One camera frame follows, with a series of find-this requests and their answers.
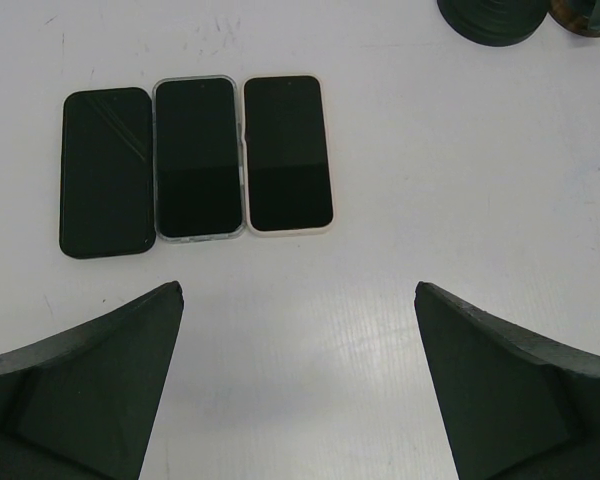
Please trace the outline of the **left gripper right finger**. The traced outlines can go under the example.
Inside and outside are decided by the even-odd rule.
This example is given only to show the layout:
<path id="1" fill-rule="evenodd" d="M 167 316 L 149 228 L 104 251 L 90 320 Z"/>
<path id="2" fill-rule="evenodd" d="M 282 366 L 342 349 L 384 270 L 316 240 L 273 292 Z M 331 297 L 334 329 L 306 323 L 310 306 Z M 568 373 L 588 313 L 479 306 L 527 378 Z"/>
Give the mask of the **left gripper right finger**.
<path id="1" fill-rule="evenodd" d="M 461 479 L 600 479 L 600 356 L 421 282 L 415 311 Z"/>

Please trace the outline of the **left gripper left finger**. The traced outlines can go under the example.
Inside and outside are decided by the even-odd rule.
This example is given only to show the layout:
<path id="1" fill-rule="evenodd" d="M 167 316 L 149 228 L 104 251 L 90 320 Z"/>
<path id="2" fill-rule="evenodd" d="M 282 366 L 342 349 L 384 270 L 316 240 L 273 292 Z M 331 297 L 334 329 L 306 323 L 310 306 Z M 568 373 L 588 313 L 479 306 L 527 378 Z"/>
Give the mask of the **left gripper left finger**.
<path id="1" fill-rule="evenodd" d="M 0 354 L 0 479 L 136 479 L 184 311 L 163 284 Z"/>

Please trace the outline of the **phone with beige case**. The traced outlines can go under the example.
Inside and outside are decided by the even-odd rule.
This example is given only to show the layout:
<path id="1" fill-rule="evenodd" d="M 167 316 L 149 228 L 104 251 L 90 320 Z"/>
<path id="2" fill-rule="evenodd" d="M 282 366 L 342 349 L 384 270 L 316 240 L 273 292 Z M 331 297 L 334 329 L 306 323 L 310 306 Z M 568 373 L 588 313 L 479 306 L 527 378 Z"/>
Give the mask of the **phone with beige case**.
<path id="1" fill-rule="evenodd" d="M 321 82 L 253 77 L 242 94 L 249 227 L 262 236 L 328 229 L 335 207 Z"/>

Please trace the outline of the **black round base clamp stand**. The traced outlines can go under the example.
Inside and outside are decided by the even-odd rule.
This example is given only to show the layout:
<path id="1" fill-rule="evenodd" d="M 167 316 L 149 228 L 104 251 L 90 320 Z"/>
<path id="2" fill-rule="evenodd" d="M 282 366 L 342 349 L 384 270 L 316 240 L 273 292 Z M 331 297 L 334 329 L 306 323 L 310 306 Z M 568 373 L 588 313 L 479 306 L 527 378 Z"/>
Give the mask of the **black round base clamp stand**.
<path id="1" fill-rule="evenodd" d="M 549 10 L 542 0 L 438 0 L 447 24 L 464 38 L 484 46 L 505 47 L 528 39 Z"/>

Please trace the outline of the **brown round base phone stand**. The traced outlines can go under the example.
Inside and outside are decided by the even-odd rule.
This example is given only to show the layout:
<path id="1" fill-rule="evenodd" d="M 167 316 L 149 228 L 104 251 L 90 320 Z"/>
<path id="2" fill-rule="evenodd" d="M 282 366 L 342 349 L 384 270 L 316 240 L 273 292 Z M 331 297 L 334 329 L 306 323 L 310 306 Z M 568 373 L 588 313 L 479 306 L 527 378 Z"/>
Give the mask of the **brown round base phone stand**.
<path id="1" fill-rule="evenodd" d="M 549 13 L 571 33 L 600 38 L 600 0 L 551 0 Z"/>

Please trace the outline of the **phone with clear case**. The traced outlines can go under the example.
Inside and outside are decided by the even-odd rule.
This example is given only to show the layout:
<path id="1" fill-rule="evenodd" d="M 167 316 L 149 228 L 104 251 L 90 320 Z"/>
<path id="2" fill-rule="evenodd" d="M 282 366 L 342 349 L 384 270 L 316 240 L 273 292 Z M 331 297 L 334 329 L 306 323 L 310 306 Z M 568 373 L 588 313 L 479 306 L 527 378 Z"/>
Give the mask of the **phone with clear case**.
<path id="1" fill-rule="evenodd" d="M 226 76 L 154 88 L 156 229 L 171 242 L 237 236 L 244 226 L 236 87 Z"/>

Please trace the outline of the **black phone dark case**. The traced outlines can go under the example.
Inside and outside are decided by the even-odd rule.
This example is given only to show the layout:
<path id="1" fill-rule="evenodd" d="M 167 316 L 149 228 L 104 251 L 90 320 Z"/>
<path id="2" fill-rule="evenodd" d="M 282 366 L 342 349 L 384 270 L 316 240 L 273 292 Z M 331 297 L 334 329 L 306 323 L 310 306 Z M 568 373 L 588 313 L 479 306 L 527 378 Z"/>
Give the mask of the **black phone dark case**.
<path id="1" fill-rule="evenodd" d="M 59 246 L 74 259 L 140 254 L 155 242 L 153 117 L 138 87 L 63 104 Z"/>

